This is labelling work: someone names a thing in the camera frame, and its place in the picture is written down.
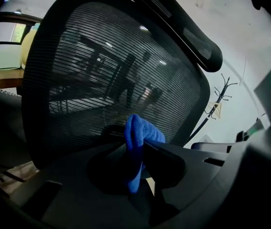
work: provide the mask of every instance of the window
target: window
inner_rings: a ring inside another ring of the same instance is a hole
[[[26,25],[16,24],[12,34],[11,42],[21,42]]]

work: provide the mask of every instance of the black mesh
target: black mesh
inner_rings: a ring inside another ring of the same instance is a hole
[[[176,0],[134,0],[144,3],[159,14],[196,55],[198,63],[208,72],[222,65],[222,52],[185,13]]]
[[[198,67],[132,1],[67,1],[48,11],[26,65],[23,118],[34,162],[123,140],[132,113],[166,142],[185,144],[209,97]]]

